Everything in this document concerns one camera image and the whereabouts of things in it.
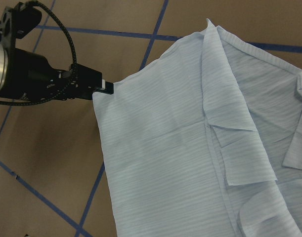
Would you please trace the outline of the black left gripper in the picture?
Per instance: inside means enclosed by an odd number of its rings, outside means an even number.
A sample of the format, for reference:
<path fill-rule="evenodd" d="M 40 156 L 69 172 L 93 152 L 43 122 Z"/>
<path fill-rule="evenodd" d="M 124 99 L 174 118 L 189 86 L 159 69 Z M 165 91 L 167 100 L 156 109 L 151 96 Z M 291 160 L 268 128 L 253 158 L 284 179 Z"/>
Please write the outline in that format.
<path fill-rule="evenodd" d="M 42 55 L 0 46 L 0 101 L 91 100 L 94 92 L 114 94 L 114 84 L 84 65 L 59 70 Z"/>

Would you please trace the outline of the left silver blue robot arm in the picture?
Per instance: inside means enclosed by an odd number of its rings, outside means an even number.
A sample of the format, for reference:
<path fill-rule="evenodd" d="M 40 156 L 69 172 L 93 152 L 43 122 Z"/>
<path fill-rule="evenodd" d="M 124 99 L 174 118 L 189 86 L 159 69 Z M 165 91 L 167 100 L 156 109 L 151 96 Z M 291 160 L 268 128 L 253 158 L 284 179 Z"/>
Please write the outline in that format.
<path fill-rule="evenodd" d="M 72 70 L 54 69 L 48 60 L 21 49 L 14 56 L 0 44 L 0 98 L 38 102 L 50 100 L 92 100 L 95 92 L 113 94 L 114 85 L 102 73 L 81 64 Z"/>

